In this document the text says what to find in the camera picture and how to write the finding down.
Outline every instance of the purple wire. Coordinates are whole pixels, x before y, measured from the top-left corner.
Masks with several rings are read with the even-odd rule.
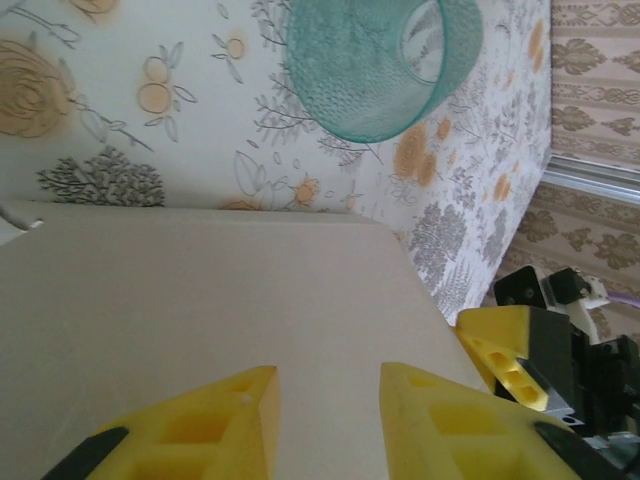
[[[607,292],[609,294],[609,300],[613,302],[624,303],[626,305],[631,305],[632,307],[640,308],[640,298],[634,297],[633,295],[627,295],[626,293],[620,292]]]

